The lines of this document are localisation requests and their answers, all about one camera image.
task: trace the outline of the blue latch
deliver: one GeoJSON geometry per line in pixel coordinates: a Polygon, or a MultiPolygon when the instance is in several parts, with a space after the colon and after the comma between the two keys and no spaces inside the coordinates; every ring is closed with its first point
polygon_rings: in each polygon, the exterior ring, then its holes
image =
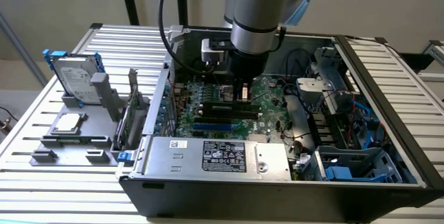
{"type": "Polygon", "coordinates": [[[99,54],[98,54],[97,51],[94,52],[93,57],[95,59],[95,64],[97,64],[97,70],[98,70],[98,72],[105,72],[103,63],[101,61],[101,56],[99,56],[99,54]]]}
{"type": "Polygon", "coordinates": [[[361,181],[361,182],[383,182],[386,175],[379,174],[371,178],[351,177],[351,172],[347,167],[330,166],[325,169],[326,179],[329,181],[361,181]]]}
{"type": "Polygon", "coordinates": [[[126,152],[119,152],[117,156],[117,162],[130,162],[130,154],[126,152]]]}
{"type": "Polygon", "coordinates": [[[302,0],[301,4],[295,8],[291,16],[286,19],[283,25],[297,25],[298,21],[301,20],[303,14],[305,14],[309,3],[310,3],[310,0],[302,0]]]}
{"type": "Polygon", "coordinates": [[[42,58],[43,58],[43,61],[46,61],[46,63],[47,63],[49,69],[51,71],[54,71],[54,65],[53,65],[53,62],[50,61],[49,49],[42,50],[42,58]]]}
{"type": "Polygon", "coordinates": [[[53,53],[50,54],[50,56],[53,57],[63,57],[67,55],[66,51],[53,51],[53,53]]]}

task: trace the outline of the blue cable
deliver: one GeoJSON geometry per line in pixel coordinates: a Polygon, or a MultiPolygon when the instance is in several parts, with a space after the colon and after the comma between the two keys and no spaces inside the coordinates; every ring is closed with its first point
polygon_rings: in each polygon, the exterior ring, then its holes
{"type": "Polygon", "coordinates": [[[371,114],[371,109],[365,107],[365,105],[362,105],[359,102],[354,101],[354,100],[349,100],[350,103],[353,103],[357,107],[359,107],[367,115],[371,114]]]}
{"type": "Polygon", "coordinates": [[[361,148],[362,150],[365,150],[367,148],[370,141],[371,141],[371,131],[367,130],[366,131],[366,141],[365,141],[363,146],[361,148]]]}

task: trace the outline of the slotted aluminum surface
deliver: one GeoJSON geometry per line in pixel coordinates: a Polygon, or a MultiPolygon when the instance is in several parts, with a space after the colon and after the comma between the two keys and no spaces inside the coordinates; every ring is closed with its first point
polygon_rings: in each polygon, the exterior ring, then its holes
{"type": "Polygon", "coordinates": [[[442,102],[383,45],[362,40],[349,40],[349,44],[425,155],[444,176],[442,102]]]}
{"type": "MultiPolygon", "coordinates": [[[[157,28],[103,25],[90,30],[74,51],[98,50],[110,73],[111,87],[129,91],[127,69],[138,68],[142,93],[151,93],[163,56],[157,28]]],[[[62,88],[53,77],[0,144],[0,219],[51,223],[167,223],[137,214],[114,176],[115,167],[31,167],[37,148],[62,107],[62,88]]],[[[442,223],[444,200],[426,207],[401,208],[377,224],[442,223]]],[[[239,223],[238,221],[171,220],[170,223],[239,223]]]]}

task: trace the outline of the warning label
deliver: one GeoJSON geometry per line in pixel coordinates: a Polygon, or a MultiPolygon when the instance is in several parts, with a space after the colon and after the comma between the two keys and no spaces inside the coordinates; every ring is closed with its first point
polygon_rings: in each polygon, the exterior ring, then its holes
{"type": "Polygon", "coordinates": [[[202,142],[201,168],[214,172],[246,172],[242,142],[202,142]]]}

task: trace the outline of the robotic arm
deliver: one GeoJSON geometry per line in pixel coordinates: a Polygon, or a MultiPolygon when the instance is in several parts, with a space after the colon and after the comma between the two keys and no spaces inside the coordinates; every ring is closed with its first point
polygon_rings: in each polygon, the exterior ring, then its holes
{"type": "Polygon", "coordinates": [[[226,0],[225,20],[230,38],[203,39],[201,60],[214,67],[227,51],[227,69],[234,76],[233,101],[249,102],[249,87],[265,70],[279,23],[295,25],[309,0],[226,0]]]}

